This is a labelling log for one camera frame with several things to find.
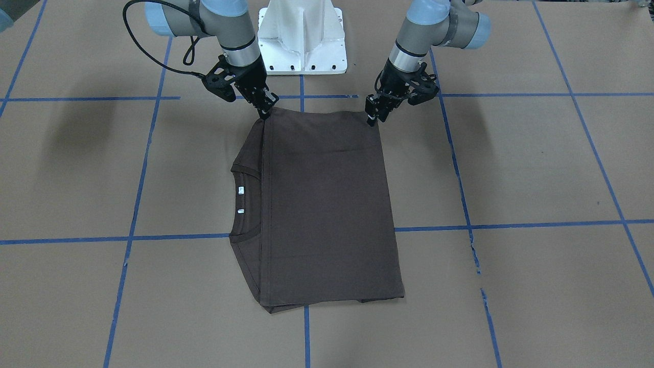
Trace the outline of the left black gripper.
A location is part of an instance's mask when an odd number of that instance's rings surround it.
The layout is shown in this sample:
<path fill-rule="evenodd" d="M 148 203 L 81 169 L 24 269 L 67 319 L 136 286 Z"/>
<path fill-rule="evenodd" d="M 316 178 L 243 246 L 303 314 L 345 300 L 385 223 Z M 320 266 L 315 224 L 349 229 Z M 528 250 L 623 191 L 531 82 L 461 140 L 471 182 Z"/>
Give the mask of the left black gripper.
<path fill-rule="evenodd" d="M 421 59 L 415 61 L 413 65 L 400 67 L 397 67 L 392 60 L 386 60 L 384 68 L 376 79 L 376 94 L 369 94 L 366 97 L 367 124 L 374 127 L 378 121 L 384 123 L 390 112 L 404 101 L 409 105 L 422 103 Z"/>

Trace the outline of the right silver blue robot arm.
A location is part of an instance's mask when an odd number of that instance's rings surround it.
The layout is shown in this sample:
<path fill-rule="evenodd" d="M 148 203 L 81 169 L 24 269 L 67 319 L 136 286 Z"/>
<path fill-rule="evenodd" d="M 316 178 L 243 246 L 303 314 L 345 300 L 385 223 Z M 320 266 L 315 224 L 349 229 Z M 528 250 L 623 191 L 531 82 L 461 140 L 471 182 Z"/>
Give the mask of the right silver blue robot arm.
<path fill-rule="evenodd" d="M 267 119 L 279 97 L 267 84 L 267 72 L 246 1 L 146 1 L 145 16 L 154 33 L 169 37 L 215 37 L 222 49 L 207 73 L 180 71 L 202 81 L 210 93 L 226 102 L 250 103 Z"/>

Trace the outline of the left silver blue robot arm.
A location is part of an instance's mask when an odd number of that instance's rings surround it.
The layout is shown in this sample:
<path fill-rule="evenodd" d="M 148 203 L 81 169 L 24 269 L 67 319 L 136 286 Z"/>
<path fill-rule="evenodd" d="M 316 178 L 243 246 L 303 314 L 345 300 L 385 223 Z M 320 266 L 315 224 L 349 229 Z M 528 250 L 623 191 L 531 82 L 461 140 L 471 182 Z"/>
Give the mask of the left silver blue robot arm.
<path fill-rule="evenodd" d="M 424 58 L 432 47 L 478 49 L 486 44 L 492 24 L 488 15 L 469 9 L 476 1 L 413 1 L 399 34 L 366 97 L 369 126 L 386 121 L 402 102 L 416 106 L 439 92 L 436 76 L 427 73 Z"/>

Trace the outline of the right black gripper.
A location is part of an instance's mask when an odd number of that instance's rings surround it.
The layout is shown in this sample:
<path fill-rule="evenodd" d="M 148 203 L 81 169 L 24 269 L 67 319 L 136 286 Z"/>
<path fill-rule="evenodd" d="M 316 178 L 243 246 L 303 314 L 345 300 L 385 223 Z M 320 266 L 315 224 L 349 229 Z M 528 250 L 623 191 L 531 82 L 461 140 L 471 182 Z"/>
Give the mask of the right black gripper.
<path fill-rule="evenodd" d="M 268 119 L 271 108 L 278 102 L 279 97 L 269 91 L 266 84 L 267 73 L 265 63 L 261 55 L 248 66 L 236 66 L 242 70 L 242 77 L 235 82 L 239 93 L 255 106 L 260 119 Z"/>

